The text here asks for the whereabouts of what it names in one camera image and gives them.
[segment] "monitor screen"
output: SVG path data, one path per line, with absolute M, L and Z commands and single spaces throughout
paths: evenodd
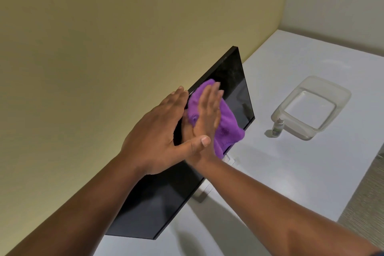
M 238 47 L 231 47 L 190 89 L 214 79 L 224 90 L 223 99 L 244 130 L 255 119 Z M 181 143 L 181 121 L 174 132 Z M 197 190 L 204 178 L 185 161 L 156 175 L 147 175 L 132 189 L 107 235 L 156 239 Z

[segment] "small bottle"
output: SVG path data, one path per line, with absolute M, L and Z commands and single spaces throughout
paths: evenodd
M 280 136 L 281 132 L 284 129 L 284 120 L 279 118 L 274 124 L 272 128 L 272 137 L 277 138 Z

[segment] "left hand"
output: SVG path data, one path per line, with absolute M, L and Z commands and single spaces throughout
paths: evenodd
M 146 113 L 125 138 L 120 156 L 131 158 L 144 175 L 160 173 L 204 150 L 210 138 L 200 135 L 175 146 L 173 132 L 182 118 L 188 91 L 180 86 Z

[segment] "desk surface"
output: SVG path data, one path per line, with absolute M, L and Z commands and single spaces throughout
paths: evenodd
M 256 119 L 229 152 L 236 167 L 338 220 L 384 142 L 384 58 L 278 30 L 243 67 Z M 266 137 L 273 111 L 310 75 L 349 89 L 346 107 L 310 141 Z M 213 190 L 201 204 L 191 199 L 157 240 L 105 236 L 95 255 L 255 253 L 269 255 Z

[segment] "microfiber cloth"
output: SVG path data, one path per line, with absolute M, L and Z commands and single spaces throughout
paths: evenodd
M 207 85 L 212 85 L 214 83 L 215 81 L 213 79 L 205 81 L 195 90 L 194 93 L 192 93 L 191 97 L 189 98 L 188 118 L 192 126 L 195 126 L 197 119 L 199 118 L 199 99 L 203 93 L 204 88 Z M 239 128 L 233 112 L 229 109 L 223 98 L 220 101 L 220 112 L 221 119 L 215 133 L 214 149 L 215 155 L 222 159 L 224 158 L 223 152 L 229 146 L 242 140 L 245 135 L 245 131 L 242 128 Z

